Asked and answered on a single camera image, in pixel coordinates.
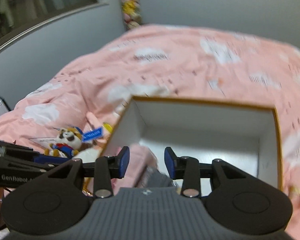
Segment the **pink pouch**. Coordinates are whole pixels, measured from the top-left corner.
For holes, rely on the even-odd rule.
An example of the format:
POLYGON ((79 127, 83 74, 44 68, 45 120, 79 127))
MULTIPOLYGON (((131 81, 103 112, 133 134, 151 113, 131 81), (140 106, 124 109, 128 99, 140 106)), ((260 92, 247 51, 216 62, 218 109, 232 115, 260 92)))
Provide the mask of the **pink pouch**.
POLYGON ((136 187, 146 168, 157 168, 158 160, 146 146, 131 144, 130 159, 125 176, 114 181, 113 193, 116 195, 122 187, 136 187))

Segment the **yellow round object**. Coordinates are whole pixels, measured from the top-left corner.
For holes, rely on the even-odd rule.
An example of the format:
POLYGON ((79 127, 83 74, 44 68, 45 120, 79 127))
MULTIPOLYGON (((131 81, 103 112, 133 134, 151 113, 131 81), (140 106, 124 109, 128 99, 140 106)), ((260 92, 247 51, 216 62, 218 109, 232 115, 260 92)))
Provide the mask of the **yellow round object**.
POLYGON ((103 127, 108 133, 111 134, 113 132, 113 127, 108 122, 104 122, 103 127))

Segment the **red panda plush toy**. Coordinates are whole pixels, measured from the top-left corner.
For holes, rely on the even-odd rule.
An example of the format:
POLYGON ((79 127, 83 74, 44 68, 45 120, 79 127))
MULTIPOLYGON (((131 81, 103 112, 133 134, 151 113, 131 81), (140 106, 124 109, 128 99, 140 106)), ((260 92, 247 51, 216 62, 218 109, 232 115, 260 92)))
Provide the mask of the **red panda plush toy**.
POLYGON ((54 143, 45 149, 44 155, 71 159, 83 150, 83 132, 78 127, 61 128, 54 143))

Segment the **dark grey gift box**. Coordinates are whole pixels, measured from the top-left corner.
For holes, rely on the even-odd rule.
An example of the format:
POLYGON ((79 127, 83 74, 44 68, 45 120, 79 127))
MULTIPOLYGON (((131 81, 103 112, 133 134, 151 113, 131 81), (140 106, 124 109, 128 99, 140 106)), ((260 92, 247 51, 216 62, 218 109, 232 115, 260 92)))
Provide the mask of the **dark grey gift box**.
POLYGON ((137 182, 137 188, 175 187, 173 180, 156 168, 147 166, 137 182))

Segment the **blue hang tag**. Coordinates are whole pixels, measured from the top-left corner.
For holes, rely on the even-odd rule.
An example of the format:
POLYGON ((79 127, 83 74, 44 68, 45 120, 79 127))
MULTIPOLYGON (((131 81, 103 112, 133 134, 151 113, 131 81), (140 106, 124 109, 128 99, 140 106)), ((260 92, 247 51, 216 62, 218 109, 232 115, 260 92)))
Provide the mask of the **blue hang tag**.
POLYGON ((103 137, 103 128, 98 127, 82 134, 82 142, 88 142, 103 137))

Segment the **pink flat holder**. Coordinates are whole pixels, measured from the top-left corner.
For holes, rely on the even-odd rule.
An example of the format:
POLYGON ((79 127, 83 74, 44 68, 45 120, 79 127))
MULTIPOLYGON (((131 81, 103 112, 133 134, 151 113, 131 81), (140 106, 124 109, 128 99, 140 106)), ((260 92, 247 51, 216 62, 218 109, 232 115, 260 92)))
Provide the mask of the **pink flat holder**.
POLYGON ((107 131, 107 129, 104 127, 103 123, 92 113, 92 112, 88 112, 86 114, 86 118, 87 121, 91 127, 91 129, 97 129, 99 127, 102 127, 102 137, 98 138, 98 139, 94 139, 94 143, 101 147, 104 148, 104 146, 107 143, 108 137, 110 135, 110 133, 107 131))

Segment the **orange cardboard box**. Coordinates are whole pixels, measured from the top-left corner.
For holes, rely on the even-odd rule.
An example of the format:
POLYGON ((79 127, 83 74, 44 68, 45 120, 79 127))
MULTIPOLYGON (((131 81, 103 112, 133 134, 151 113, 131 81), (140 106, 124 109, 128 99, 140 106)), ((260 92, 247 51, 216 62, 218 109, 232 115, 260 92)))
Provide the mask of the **orange cardboard box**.
POLYGON ((201 163, 222 159, 269 185, 282 189, 282 150, 274 106, 235 101, 134 96, 127 103, 102 155, 139 144, 167 172, 164 149, 201 163))

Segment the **pink cloud-print duvet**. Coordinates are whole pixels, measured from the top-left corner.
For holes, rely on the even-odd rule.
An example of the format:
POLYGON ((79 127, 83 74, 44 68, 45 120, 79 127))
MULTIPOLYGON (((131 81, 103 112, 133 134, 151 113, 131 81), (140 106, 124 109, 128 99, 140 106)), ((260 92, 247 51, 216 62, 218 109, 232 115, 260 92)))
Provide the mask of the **pink cloud-print duvet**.
POLYGON ((264 38, 172 25, 127 32, 75 59, 0 117, 0 140, 40 150, 32 137, 58 127, 90 128, 86 114, 114 126, 132 95, 273 105, 283 150, 283 190, 300 239, 300 50, 264 38))

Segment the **stack of plush toys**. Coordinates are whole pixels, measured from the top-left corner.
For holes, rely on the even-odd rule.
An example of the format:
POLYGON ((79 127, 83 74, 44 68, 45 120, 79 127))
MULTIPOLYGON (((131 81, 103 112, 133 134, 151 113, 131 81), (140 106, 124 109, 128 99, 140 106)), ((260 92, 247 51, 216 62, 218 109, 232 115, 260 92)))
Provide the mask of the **stack of plush toys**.
POLYGON ((139 0, 120 0, 123 21, 126 30, 142 25, 139 0))

